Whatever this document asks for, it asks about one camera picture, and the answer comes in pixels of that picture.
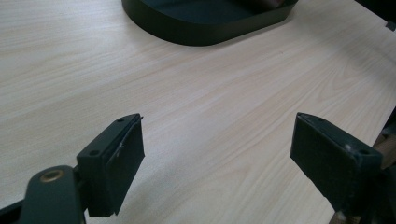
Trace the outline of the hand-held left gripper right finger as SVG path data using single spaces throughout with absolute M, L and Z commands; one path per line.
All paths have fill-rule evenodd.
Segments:
M 335 211 L 358 216 L 368 207 L 382 154 L 361 140 L 326 119 L 299 113 L 290 157 Z

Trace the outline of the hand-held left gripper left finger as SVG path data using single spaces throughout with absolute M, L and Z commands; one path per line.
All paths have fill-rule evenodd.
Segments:
M 139 114 L 116 119 L 77 155 L 91 217 L 119 213 L 145 157 L 141 120 Z

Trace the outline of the black oval tray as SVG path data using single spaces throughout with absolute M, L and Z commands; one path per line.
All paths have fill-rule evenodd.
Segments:
M 160 39 L 210 46 L 284 21 L 299 0 L 121 0 L 128 17 Z

